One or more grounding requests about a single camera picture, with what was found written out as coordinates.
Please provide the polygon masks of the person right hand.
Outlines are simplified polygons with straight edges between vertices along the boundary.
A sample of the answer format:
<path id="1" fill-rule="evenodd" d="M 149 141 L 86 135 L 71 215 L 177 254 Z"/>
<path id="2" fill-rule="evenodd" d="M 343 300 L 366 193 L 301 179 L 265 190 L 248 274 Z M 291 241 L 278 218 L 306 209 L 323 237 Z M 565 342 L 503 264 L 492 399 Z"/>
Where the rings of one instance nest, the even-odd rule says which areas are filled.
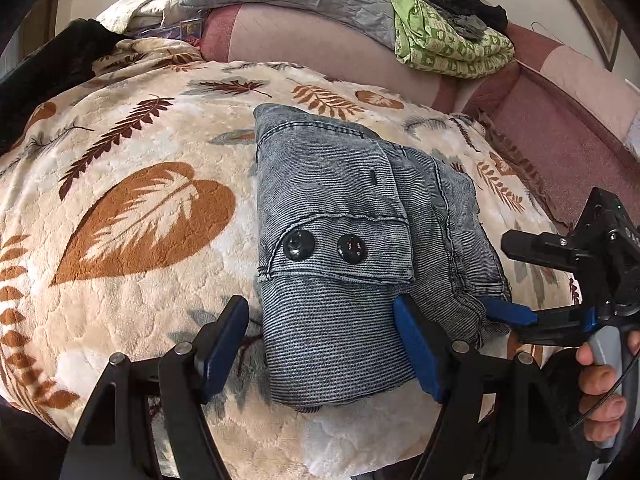
<path id="1" fill-rule="evenodd" d="M 627 408 L 626 399 L 616 393 L 603 401 L 616 382 L 615 370 L 608 365 L 594 364 L 593 353 L 586 342 L 578 348 L 576 360 L 584 367 L 578 378 L 578 386 L 584 394 L 578 404 L 579 413 L 585 416 L 582 422 L 584 436 L 593 443 L 615 438 Z"/>

